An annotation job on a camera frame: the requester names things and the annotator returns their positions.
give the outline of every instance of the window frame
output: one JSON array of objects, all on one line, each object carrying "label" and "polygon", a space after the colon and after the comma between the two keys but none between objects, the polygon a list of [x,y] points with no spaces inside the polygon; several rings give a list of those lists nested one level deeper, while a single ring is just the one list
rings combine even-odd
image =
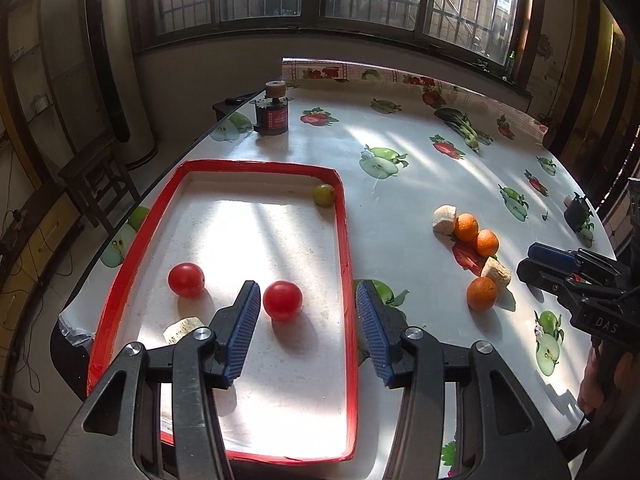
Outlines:
[{"label": "window frame", "polygon": [[[538,42],[537,35],[529,34],[528,36],[524,35],[526,45],[521,44],[525,18],[527,20],[530,19],[529,16],[526,16],[527,1],[528,0],[517,0],[513,31],[508,49],[508,52],[516,52],[516,68],[519,65],[519,58],[522,56],[523,51],[526,48],[535,50]],[[399,46],[404,45],[412,50],[422,51],[431,56],[452,60],[453,62],[462,62],[463,64],[471,65],[469,68],[473,68],[475,72],[483,73],[494,80],[496,78],[502,78],[505,70],[503,64],[480,56],[463,46],[425,34],[423,32],[425,17],[432,9],[430,0],[419,1],[414,30],[406,30],[381,23],[324,16],[326,0],[301,0],[299,16],[240,18],[226,22],[220,20],[220,10],[218,9],[217,0],[209,0],[209,3],[211,23],[175,30],[165,34],[156,34],[153,0],[130,0],[130,15],[132,17],[130,32],[134,50],[136,52],[142,52],[150,48],[157,48],[181,41],[247,34],[250,32],[255,34],[285,31],[322,32],[326,34],[336,32],[340,35],[353,35],[366,40],[397,43]],[[486,63],[487,71],[479,68],[478,62]],[[523,84],[522,81],[526,81],[528,78],[529,74],[526,74],[525,77],[523,77],[522,74],[518,74],[520,81],[518,86],[524,88],[526,83]]]}]

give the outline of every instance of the tomato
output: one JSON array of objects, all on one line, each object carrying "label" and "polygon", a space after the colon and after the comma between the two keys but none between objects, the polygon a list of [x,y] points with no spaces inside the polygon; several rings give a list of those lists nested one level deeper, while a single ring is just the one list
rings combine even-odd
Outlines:
[{"label": "tomato", "polygon": [[197,298],[204,292],[204,272],[196,264],[185,262],[169,272],[169,288],[183,298]]},{"label": "tomato", "polygon": [[279,280],[264,290],[262,304],[271,319],[290,321],[302,309],[302,292],[294,283]]}]

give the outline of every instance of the windowsill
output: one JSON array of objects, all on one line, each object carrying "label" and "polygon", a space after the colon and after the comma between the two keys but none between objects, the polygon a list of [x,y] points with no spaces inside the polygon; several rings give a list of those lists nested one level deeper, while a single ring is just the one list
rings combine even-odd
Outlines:
[{"label": "windowsill", "polygon": [[398,48],[403,48],[405,50],[410,50],[412,52],[417,52],[420,54],[425,54],[430,57],[434,57],[435,59],[439,59],[453,65],[459,66],[465,70],[469,70],[478,74],[495,84],[498,84],[515,94],[524,97],[528,100],[532,98],[532,95],[527,92],[525,89],[515,85],[514,83],[505,81],[501,76],[495,75],[491,72],[486,72],[481,68],[472,65],[466,61],[455,58],[446,54],[445,52],[441,52],[441,49],[434,46],[420,46],[414,43],[407,43],[404,41],[393,40],[391,38],[381,38],[379,36],[374,36],[372,34],[364,34],[362,32],[355,31],[346,31],[346,30],[326,30],[326,29],[318,29],[318,28],[302,28],[302,27],[283,27],[283,28],[251,28],[251,29],[243,29],[243,30],[231,30],[224,32],[208,32],[206,34],[200,33],[197,36],[184,37],[180,39],[175,39],[171,41],[167,41],[165,43],[159,43],[154,46],[150,46],[146,49],[139,51],[137,54],[144,54],[145,52],[150,52],[154,50],[160,50],[162,48],[168,46],[175,46],[181,43],[192,43],[196,41],[204,41],[210,40],[212,38],[230,38],[235,36],[250,36],[250,35],[267,35],[267,34],[317,34],[321,36],[341,36],[344,38],[351,39],[360,39],[371,41],[372,43],[378,44],[386,44],[389,46],[394,46]]}]

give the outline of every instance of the piece of bread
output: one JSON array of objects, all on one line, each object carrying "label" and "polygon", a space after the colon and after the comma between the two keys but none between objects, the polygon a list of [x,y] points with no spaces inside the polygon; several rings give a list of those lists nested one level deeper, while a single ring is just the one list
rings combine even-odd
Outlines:
[{"label": "piece of bread", "polygon": [[498,287],[511,283],[511,271],[495,258],[487,258],[480,276],[491,278]]},{"label": "piece of bread", "polygon": [[175,345],[188,333],[193,332],[201,326],[204,326],[204,323],[197,317],[186,317],[185,319],[181,319],[177,323],[172,324],[162,333],[162,335],[164,336],[164,340],[167,344]]},{"label": "piece of bread", "polygon": [[453,234],[456,227],[456,207],[441,205],[433,212],[433,232],[441,235]]}]

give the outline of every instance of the cork lid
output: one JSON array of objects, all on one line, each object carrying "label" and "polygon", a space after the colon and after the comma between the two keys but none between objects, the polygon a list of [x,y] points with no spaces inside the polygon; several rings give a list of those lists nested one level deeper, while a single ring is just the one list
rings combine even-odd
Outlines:
[{"label": "cork lid", "polygon": [[266,97],[284,97],[287,93],[287,84],[284,81],[269,81],[264,86]]}]

